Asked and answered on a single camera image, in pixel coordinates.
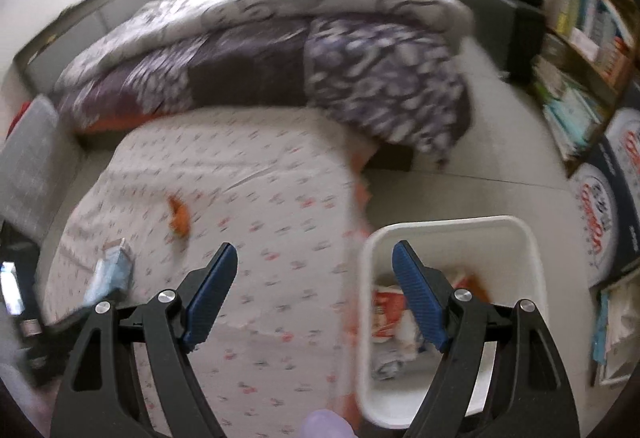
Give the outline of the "light blue tissue pack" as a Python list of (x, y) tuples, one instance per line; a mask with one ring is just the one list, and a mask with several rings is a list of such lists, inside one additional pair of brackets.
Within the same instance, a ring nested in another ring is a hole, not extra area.
[(82, 303), (94, 306), (109, 301), (118, 304), (126, 299), (132, 275), (134, 253), (125, 238), (106, 242), (102, 257), (96, 262)]

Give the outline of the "red instant noodle cup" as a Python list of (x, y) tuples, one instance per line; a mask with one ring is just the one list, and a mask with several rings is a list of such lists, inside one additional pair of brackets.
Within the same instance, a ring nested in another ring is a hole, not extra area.
[(409, 343), (415, 337), (416, 322), (401, 288), (397, 285), (375, 287), (372, 315), (373, 342), (385, 343), (396, 338), (400, 343)]

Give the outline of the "orange peel scrap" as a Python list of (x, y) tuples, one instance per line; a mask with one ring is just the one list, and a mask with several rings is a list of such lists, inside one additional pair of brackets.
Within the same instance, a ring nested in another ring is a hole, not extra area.
[(169, 227), (177, 237), (187, 238), (191, 231), (191, 215), (188, 206), (174, 195), (168, 198), (168, 204), (171, 210)]

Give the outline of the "lower Ganten water carton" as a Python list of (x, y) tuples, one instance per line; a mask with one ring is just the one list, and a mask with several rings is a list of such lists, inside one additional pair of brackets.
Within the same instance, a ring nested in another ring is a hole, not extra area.
[(639, 265), (639, 216), (608, 139), (601, 138), (570, 177), (587, 253), (590, 288), (605, 287)]

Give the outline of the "ganten water carton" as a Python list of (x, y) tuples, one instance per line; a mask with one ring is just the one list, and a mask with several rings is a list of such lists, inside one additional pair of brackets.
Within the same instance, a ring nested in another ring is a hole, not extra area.
[(622, 108), (612, 117), (605, 137), (622, 169), (639, 173), (639, 111)]
[(639, 265), (639, 216), (608, 139), (601, 138), (570, 177), (587, 253), (590, 288), (605, 287)]

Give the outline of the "grey checked cushion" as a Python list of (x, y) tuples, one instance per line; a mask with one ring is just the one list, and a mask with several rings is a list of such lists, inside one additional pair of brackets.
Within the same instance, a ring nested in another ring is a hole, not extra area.
[(41, 244), (84, 160), (52, 102), (38, 96), (1, 148), (1, 219)]

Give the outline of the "upper Ganten water carton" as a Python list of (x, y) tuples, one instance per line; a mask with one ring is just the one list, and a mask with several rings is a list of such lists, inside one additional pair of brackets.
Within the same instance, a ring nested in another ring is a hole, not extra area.
[(639, 111), (622, 108), (612, 117), (605, 137), (622, 169), (639, 173)]

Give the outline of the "cherry print table cloth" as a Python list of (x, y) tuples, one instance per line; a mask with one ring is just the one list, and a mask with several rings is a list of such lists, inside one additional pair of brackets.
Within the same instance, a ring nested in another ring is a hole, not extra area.
[[(310, 109), (202, 109), (128, 134), (67, 218), (41, 290), (55, 322), (78, 308), (106, 242), (134, 253), (129, 302), (205, 266), (222, 243), (238, 273), (190, 361), (231, 437), (293, 437), (320, 409), (357, 424), (360, 174), (373, 141)], [(187, 238), (168, 198), (186, 203)]]

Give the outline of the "purple patterned quilt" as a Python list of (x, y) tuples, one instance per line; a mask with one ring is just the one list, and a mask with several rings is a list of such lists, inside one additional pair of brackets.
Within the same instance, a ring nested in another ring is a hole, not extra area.
[(376, 15), (281, 18), (130, 58), (52, 102), (78, 133), (225, 107), (312, 107), (383, 143), (446, 161), (470, 128), (468, 84), (444, 37)]

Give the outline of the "wooden bookshelf with books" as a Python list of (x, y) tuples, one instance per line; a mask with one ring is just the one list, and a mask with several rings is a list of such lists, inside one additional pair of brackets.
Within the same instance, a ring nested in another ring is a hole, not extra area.
[(623, 102), (639, 57), (639, 0), (549, 0), (535, 91), (566, 175)]

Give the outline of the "grey padded headboard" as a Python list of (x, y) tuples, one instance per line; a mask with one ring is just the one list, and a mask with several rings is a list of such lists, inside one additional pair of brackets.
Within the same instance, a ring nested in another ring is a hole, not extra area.
[(51, 93), (70, 61), (152, 1), (83, 0), (63, 10), (14, 56), (29, 94)]

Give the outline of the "black storage bench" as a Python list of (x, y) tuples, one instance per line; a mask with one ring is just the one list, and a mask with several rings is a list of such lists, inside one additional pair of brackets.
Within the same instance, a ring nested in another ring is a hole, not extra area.
[(474, 36), (503, 79), (526, 86), (546, 33), (544, 12), (518, 0), (459, 0), (472, 10)]

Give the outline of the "white cartoon print duvet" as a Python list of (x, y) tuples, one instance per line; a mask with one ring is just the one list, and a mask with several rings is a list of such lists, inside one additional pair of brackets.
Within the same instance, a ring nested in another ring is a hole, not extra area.
[(168, 41), (273, 18), (373, 14), (414, 20), (454, 50), (472, 33), (473, 15), (459, 0), (157, 0), (135, 15), (142, 31)]

